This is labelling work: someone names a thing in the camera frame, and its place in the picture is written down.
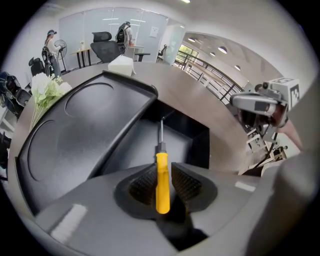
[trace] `white flowers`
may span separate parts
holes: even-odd
[[[57,78],[55,78],[55,75],[49,77],[45,73],[40,73],[32,77],[31,92],[34,98],[35,108],[30,131],[39,120],[41,114],[72,89],[67,82],[62,81],[60,76]]]

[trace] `standing fan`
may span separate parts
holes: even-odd
[[[61,45],[61,49],[58,52],[57,59],[58,59],[58,61],[62,60],[63,67],[64,67],[64,72],[68,73],[67,70],[66,70],[65,62],[64,62],[64,57],[67,54],[67,44],[66,44],[66,42],[61,40],[61,39],[59,39],[59,40],[54,42],[54,45],[55,46]]]

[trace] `black tray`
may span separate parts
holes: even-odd
[[[93,177],[157,97],[153,86],[103,71],[57,101],[15,162],[31,212],[36,215]]]

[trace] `window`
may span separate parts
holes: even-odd
[[[185,59],[186,59],[186,56],[187,56],[186,54],[184,54],[182,52],[190,54],[190,55],[192,55],[194,57],[197,57],[198,54],[199,54],[197,51],[189,48],[188,46],[185,46],[185,45],[181,44],[181,46],[179,48],[179,51],[178,51],[178,53],[176,55],[176,58],[175,58],[176,62],[181,63],[181,64],[185,62]]]

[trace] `railing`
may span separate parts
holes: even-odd
[[[206,71],[212,73],[212,75],[207,75],[199,68],[194,67],[194,65],[192,64],[187,66],[188,62],[200,65],[202,68],[206,69]],[[205,87],[225,105],[229,103],[231,95],[244,91],[234,80],[232,80],[225,73],[223,73],[210,63],[198,57],[192,56],[189,53],[178,51],[174,63],[179,68],[185,70],[194,79],[198,80],[203,85],[206,85]]]

